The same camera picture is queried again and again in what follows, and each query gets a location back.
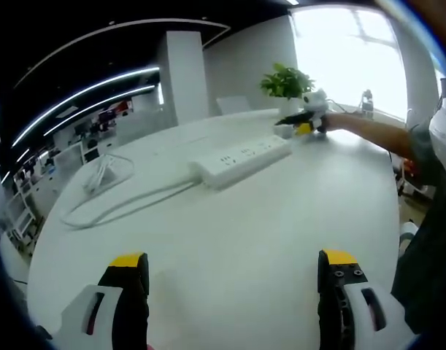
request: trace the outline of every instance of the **black ceiling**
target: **black ceiling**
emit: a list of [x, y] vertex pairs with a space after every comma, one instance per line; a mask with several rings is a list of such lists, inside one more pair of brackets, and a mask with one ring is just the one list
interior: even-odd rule
[[[299, 2], [305, 5], [338, 1]], [[44, 57], [76, 38], [108, 26], [153, 18], [221, 23], [231, 27], [227, 36], [287, 14], [289, 7], [286, 0], [63, 2], [38, 7], [30, 2], [26, 8], [12, 3], [2, 5], [0, 148], [8, 149], [35, 117], [73, 93], [108, 77], [153, 65], [156, 48], [166, 31], [200, 31], [205, 43], [222, 28], [190, 23], [147, 23], [116, 28], [73, 44], [32, 69]], [[159, 75], [154, 74], [148, 79], [157, 82]], [[130, 79], [88, 94], [75, 104], [81, 108], [147, 83], [143, 79]], [[13, 152], [20, 153], [27, 144], [40, 145], [43, 142], [40, 135], [56, 123], [58, 119], [47, 118]]]

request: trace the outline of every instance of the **human arm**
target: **human arm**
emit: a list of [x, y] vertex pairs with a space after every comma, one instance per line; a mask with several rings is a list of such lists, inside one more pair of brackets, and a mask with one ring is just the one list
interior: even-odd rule
[[415, 160], [408, 131], [359, 117], [359, 114], [329, 113], [325, 116], [327, 131], [344, 129], [400, 157]]

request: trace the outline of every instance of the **gray shirt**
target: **gray shirt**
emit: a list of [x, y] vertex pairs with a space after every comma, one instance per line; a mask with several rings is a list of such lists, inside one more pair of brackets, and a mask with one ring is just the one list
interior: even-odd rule
[[414, 333], [438, 327], [446, 311], [446, 172], [432, 149], [429, 123], [415, 126], [410, 135], [421, 179], [437, 191], [419, 231], [398, 260], [391, 290]]

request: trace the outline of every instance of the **white cable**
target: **white cable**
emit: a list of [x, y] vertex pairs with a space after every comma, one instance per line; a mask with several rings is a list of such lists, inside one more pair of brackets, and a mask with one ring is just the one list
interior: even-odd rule
[[174, 188], [177, 187], [182, 187], [184, 185], [188, 185], [186, 187], [184, 187], [183, 189], [180, 189], [176, 192], [173, 192], [170, 195], [165, 196], [164, 198], [160, 198], [156, 201], [153, 201], [152, 203], [147, 204], [146, 206], [142, 207], [142, 209], [148, 208], [150, 206], [153, 206], [157, 203], [160, 203], [161, 201], [165, 201], [166, 199], [169, 199], [185, 190], [188, 190], [190, 188], [192, 188], [193, 186], [197, 185], [199, 182], [196, 181], [195, 179], [192, 178], [187, 178], [184, 179], [182, 181], [179, 181], [177, 183], [174, 184], [170, 184], [155, 190], [150, 190], [144, 193], [140, 193], [138, 195], [135, 195], [134, 197], [128, 198], [125, 201], [122, 201], [116, 205], [114, 205], [113, 207], [107, 209], [106, 211], [103, 211], [100, 215], [98, 215], [97, 217], [94, 217], [92, 220], [88, 221], [88, 222], [72, 222], [68, 220], [68, 216], [70, 214], [72, 214], [75, 210], [77, 210], [79, 207], [81, 207], [83, 204], [86, 204], [87, 202], [93, 200], [94, 198], [98, 197], [99, 195], [101, 195], [102, 193], [106, 192], [107, 190], [113, 188], [114, 186], [117, 186], [118, 184], [130, 179], [133, 175], [134, 175], [134, 163], [132, 160], [125, 158], [125, 157], [121, 157], [119, 155], [111, 155], [109, 154], [109, 156], [112, 156], [113, 158], [119, 158], [122, 160], [126, 160], [128, 161], [131, 165], [132, 165], [132, 171], [130, 174], [125, 175], [124, 177], [106, 185], [103, 186], [100, 189], [100, 185], [101, 185], [101, 180], [103, 178], [104, 172], [107, 170], [108, 167], [110, 167], [112, 165], [112, 158], [111, 157], [104, 157], [103, 160], [101, 160], [98, 163], [98, 168], [97, 168], [97, 172], [95, 172], [93, 174], [93, 176], [88, 180], [88, 182], [84, 185], [85, 191], [87, 193], [90, 193], [91, 195], [88, 196], [86, 199], [84, 199], [83, 201], [80, 201], [76, 206], [74, 206], [74, 208], [72, 208], [71, 210], [69, 210], [68, 212], [66, 212], [62, 217], [61, 217], [61, 221], [69, 226], [72, 226], [73, 228], [77, 228], [77, 229], [84, 229], [84, 228], [90, 228], [93, 227], [95, 224], [97, 224], [98, 222], [100, 222], [103, 218], [105, 218], [107, 215], [111, 214], [112, 212], [122, 208], [123, 206], [127, 206], [135, 201], [138, 201], [142, 198], [146, 198], [146, 197], [150, 197], [151, 195], [155, 195], [158, 193], [162, 193], [168, 190], [173, 190]]

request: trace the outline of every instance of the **white power strip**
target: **white power strip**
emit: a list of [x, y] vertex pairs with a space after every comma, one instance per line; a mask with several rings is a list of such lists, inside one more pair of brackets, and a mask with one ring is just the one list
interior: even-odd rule
[[291, 154], [289, 143], [267, 136], [190, 162], [192, 172], [213, 188], [222, 188]]

